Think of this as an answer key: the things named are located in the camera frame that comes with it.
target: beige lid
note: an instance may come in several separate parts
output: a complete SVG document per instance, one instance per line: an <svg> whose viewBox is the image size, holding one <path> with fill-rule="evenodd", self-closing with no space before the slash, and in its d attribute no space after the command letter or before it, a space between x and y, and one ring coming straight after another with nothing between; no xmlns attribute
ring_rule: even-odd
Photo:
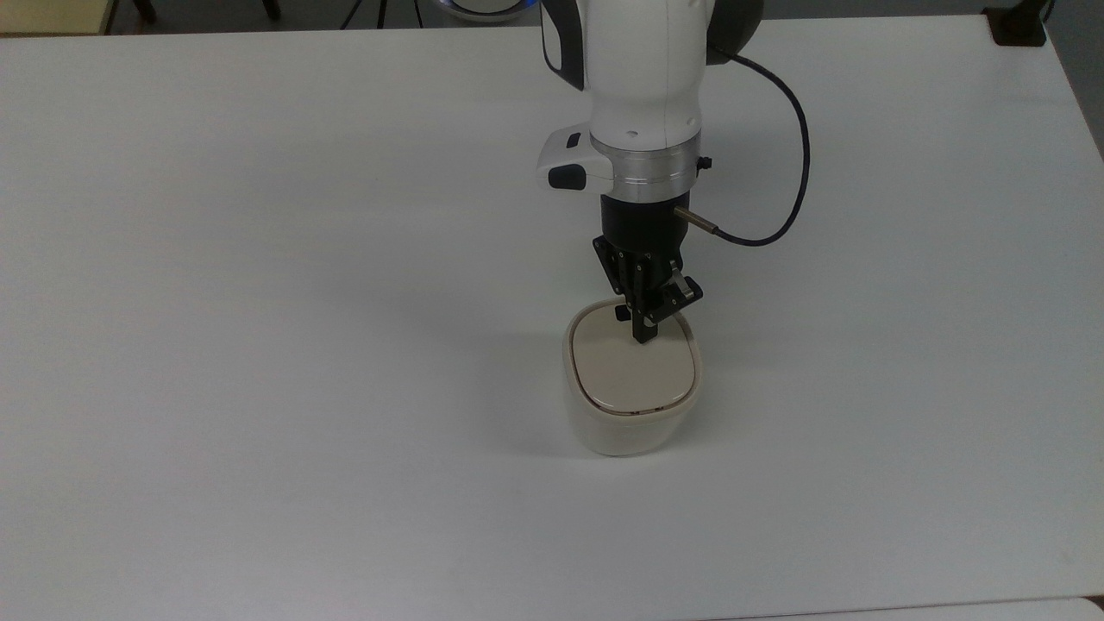
<svg viewBox="0 0 1104 621"><path fill-rule="evenodd" d="M693 388L693 355L675 317L660 323L659 335L640 345L630 325L617 320L614 305L595 308L575 325L571 359L586 398L614 414L664 410Z"/></svg>

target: cable connector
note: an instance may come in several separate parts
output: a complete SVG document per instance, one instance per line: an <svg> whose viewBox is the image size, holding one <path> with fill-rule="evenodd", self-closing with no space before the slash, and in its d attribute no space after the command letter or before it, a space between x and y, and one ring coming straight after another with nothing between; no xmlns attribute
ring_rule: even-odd
<svg viewBox="0 0 1104 621"><path fill-rule="evenodd" d="M697 213L690 211L689 209L687 209L684 207L676 207L675 208L675 215L678 215L679 218L686 220L687 222L689 222L690 224L693 224L694 227L698 227L699 229L701 229L702 231L705 231L707 233L709 233L711 235L715 235L716 234L716 230L720 228L716 224L713 224L709 220L705 220L701 215L698 215Z"/></svg>

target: silver metal ring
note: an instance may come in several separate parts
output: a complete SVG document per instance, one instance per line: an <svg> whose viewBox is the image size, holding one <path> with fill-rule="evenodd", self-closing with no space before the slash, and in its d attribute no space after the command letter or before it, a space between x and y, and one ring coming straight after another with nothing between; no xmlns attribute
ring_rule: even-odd
<svg viewBox="0 0 1104 621"><path fill-rule="evenodd" d="M680 197L698 181L701 133L681 145L656 151L627 151L591 144L614 165L614 189L607 194L626 202L659 202Z"/></svg>

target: white container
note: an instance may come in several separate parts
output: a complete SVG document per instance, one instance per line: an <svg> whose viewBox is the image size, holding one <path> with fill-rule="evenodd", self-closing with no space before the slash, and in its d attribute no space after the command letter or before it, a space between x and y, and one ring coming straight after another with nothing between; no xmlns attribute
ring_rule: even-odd
<svg viewBox="0 0 1104 621"><path fill-rule="evenodd" d="M563 339L567 412L575 434L603 455L650 451L675 433L701 390L701 352L681 314L645 345L608 299L584 308Z"/></svg>

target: black mount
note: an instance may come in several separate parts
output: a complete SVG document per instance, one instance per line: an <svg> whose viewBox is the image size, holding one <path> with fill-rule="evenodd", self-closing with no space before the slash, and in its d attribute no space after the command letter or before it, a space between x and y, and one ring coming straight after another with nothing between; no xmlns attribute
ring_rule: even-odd
<svg viewBox="0 0 1104 621"><path fill-rule="evenodd" d="M1049 0L1023 0L1011 9L988 8L981 11L989 19L989 31L997 45L1042 48L1047 31L1039 13Z"/></svg>
<svg viewBox="0 0 1104 621"><path fill-rule="evenodd" d="M617 318L633 322L633 337L644 344L659 334L658 324L701 299L701 287L682 276L679 245L687 223L676 207L690 196L655 203L629 203L602 197L602 232L594 250L614 293L625 296Z"/></svg>

